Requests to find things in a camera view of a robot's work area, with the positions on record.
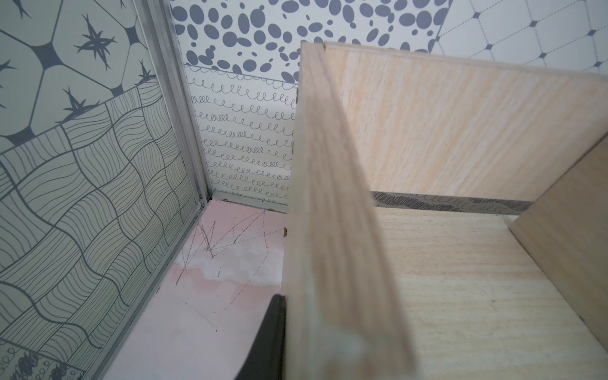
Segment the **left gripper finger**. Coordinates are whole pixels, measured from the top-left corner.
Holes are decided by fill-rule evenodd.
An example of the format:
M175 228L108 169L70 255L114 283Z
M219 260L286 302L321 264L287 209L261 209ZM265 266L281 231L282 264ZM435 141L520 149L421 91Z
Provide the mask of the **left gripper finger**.
M283 379L287 303L274 294L236 380Z

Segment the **pink floral table mat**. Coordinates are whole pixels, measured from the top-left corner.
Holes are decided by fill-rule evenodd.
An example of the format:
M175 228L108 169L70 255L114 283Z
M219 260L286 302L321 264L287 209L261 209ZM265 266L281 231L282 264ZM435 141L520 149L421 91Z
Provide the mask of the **pink floral table mat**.
M285 214L214 199L106 372L232 379L280 291Z

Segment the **light wooden bookshelf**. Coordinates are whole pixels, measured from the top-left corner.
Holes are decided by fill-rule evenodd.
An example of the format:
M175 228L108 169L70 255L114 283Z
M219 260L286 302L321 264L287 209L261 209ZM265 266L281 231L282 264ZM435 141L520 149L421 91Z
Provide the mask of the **light wooden bookshelf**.
M287 379L605 379L607 79L305 43Z

